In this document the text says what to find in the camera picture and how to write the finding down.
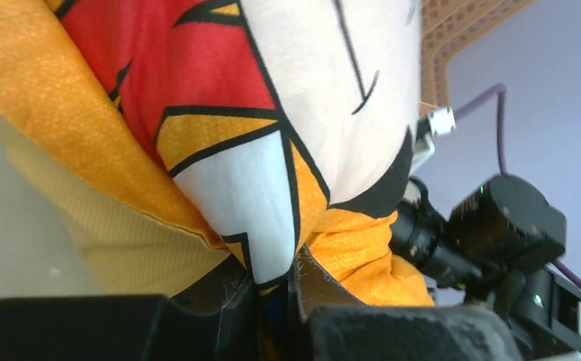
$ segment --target orange cloth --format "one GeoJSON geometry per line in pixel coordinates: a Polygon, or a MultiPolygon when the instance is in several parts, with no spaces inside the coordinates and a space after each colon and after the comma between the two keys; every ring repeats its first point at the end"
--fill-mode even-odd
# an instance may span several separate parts
{"type": "MultiPolygon", "coordinates": [[[[0,135],[14,165],[58,205],[105,290],[172,296],[226,257],[43,2],[0,2],[0,135]]],[[[395,215],[301,201],[301,237],[350,292],[373,305],[431,305],[421,274],[389,252],[395,215]]]]}

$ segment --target cable connector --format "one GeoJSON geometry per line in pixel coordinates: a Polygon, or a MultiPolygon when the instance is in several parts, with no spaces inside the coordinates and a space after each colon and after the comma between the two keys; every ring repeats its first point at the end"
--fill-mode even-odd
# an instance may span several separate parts
{"type": "Polygon", "coordinates": [[[456,120],[452,108],[441,108],[427,116],[432,137],[448,135],[456,130],[456,120]]]}

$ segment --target white wall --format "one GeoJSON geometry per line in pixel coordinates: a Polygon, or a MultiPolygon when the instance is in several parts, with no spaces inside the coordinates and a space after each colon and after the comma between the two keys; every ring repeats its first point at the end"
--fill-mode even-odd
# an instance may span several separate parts
{"type": "MultiPolygon", "coordinates": [[[[536,0],[460,52],[447,73],[454,108],[507,85],[507,167],[567,216],[564,263],[581,277],[581,1],[536,0]]],[[[495,111],[491,101],[462,120],[417,172],[445,215],[498,171],[495,111]]]]}

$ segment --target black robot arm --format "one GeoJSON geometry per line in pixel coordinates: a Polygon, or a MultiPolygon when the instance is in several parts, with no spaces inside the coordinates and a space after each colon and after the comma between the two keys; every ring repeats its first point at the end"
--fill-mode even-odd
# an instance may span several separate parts
{"type": "Polygon", "coordinates": [[[390,248],[466,305],[493,310],[526,359],[581,352],[581,292],[547,264],[564,254],[566,218],[527,181],[496,175],[445,220],[421,198],[402,201],[390,248]]]}

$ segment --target brown basket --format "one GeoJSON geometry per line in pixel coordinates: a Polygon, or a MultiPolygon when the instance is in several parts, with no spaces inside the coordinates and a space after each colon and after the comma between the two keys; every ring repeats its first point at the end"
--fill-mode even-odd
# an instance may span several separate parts
{"type": "Polygon", "coordinates": [[[422,0],[421,102],[447,106],[446,68],[469,44],[533,0],[422,0]]]}

